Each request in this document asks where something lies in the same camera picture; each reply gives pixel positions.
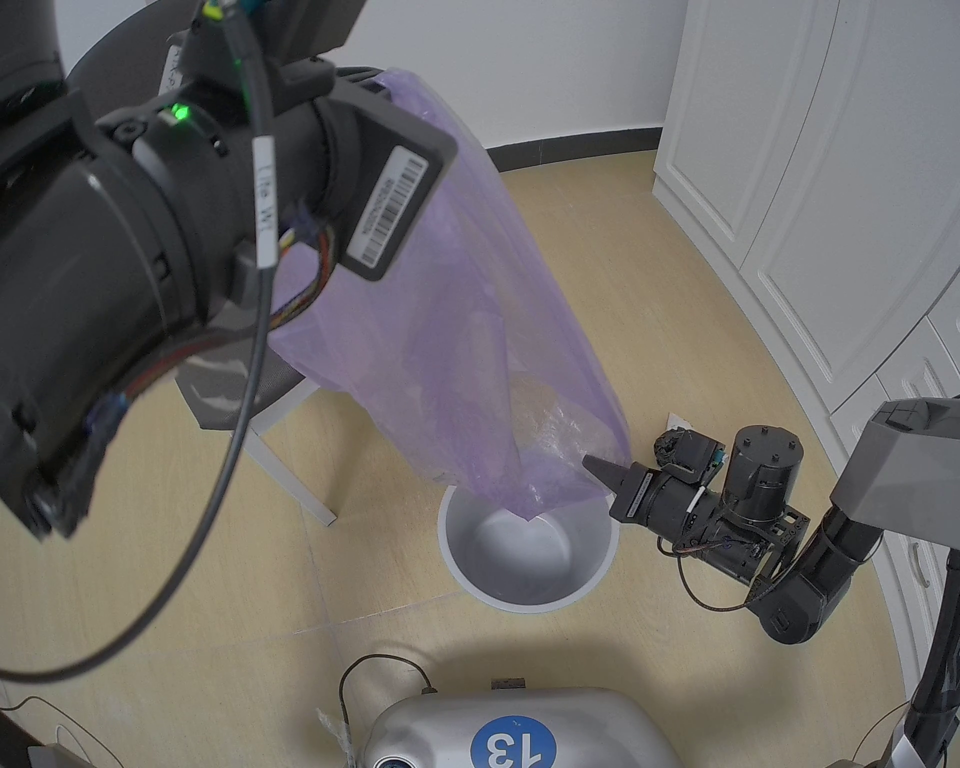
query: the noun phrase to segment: chair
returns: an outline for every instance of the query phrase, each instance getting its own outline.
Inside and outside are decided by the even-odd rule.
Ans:
[[[109,32],[67,77],[84,92],[94,117],[149,101],[157,94],[167,39],[190,25],[196,0],[156,0]],[[216,323],[240,327],[252,313],[228,306]],[[201,429],[232,430],[246,386],[252,341],[239,342],[190,358],[180,366],[177,385]],[[263,442],[263,434],[318,387],[267,349],[254,416],[244,448],[303,508],[324,525],[336,519]]]

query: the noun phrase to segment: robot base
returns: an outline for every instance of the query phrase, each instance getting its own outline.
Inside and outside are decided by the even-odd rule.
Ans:
[[[363,768],[683,768],[633,700],[603,688],[405,699],[377,718]]]

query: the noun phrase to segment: blue circular sticker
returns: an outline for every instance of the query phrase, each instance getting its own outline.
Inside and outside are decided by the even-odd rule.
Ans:
[[[473,737],[470,759],[473,768],[552,768],[557,739],[532,717],[498,717]]]

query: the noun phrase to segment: beige floor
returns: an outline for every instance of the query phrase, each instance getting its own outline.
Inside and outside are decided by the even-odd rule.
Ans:
[[[744,424],[781,424],[806,448],[794,503],[819,519],[834,482],[827,458],[762,343],[650,194],[652,161],[612,156],[504,178],[619,393],[638,460],[650,461],[668,411],[726,442]],[[794,648],[748,613],[697,609],[638,529],[623,532],[610,574],[581,603],[508,615],[457,588],[436,543],[443,489],[414,476],[349,398],[315,395],[269,443],[339,514],[333,527],[244,459],[200,562],[154,628],[107,667],[40,691],[128,768],[337,766],[314,708],[336,708],[342,669],[370,651],[423,661],[444,691],[505,676],[624,691],[689,768],[820,768],[850,756],[901,697],[871,568]],[[0,515],[3,665],[72,659],[124,625],[180,554],[225,444],[161,386],[125,423],[74,540],[39,546]],[[705,598],[742,597],[697,565],[691,581]],[[348,700],[362,731],[418,690],[405,669],[376,661],[355,673]],[[26,693],[6,690],[14,701]],[[17,717],[53,739],[56,718],[40,705]]]

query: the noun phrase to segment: translucent bag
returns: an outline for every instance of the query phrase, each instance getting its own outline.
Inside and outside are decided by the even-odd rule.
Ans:
[[[605,493],[585,453],[628,464],[620,403],[486,151],[415,75],[377,78],[459,154],[379,282],[335,270],[273,349],[353,395],[424,477],[533,518]],[[296,245],[275,306],[316,272]]]

